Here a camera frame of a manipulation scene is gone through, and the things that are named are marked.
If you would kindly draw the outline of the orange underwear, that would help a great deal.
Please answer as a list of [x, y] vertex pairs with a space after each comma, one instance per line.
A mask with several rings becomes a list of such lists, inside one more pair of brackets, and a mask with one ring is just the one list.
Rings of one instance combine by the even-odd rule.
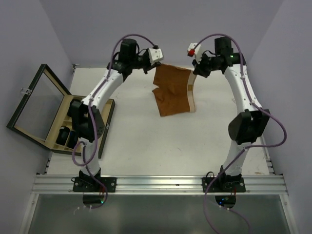
[[168, 64], [156, 68], [153, 94], [161, 117], [195, 112], [195, 79], [191, 69]]

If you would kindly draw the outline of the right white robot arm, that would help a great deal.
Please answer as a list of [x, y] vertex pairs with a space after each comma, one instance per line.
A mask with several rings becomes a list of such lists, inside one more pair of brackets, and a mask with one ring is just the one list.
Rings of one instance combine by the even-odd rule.
[[262, 136], [269, 121], [269, 110], [261, 111], [249, 83], [247, 66], [241, 51], [234, 52], [233, 40], [222, 36], [214, 40], [214, 52], [209, 56], [199, 43], [191, 43], [188, 56], [193, 57], [194, 74], [207, 78], [212, 71], [221, 71], [230, 85], [237, 115], [228, 125], [231, 145], [214, 185], [229, 191], [242, 180], [242, 166], [248, 150]]

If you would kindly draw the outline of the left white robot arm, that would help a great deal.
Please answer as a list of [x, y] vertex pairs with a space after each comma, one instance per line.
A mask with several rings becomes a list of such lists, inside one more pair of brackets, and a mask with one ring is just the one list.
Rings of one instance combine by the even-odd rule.
[[123, 38], [116, 45], [120, 49], [113, 50], [110, 62], [100, 82], [81, 101], [73, 100], [69, 113], [72, 127], [78, 136], [78, 146], [82, 147], [82, 162], [76, 160], [72, 153], [73, 163], [80, 167], [79, 178], [84, 180], [84, 186], [94, 192], [101, 187], [100, 165], [98, 162], [98, 140], [103, 135], [105, 123], [101, 111], [113, 92], [127, 79], [133, 70], [148, 71], [161, 65], [162, 50], [152, 44], [141, 54], [135, 39]]

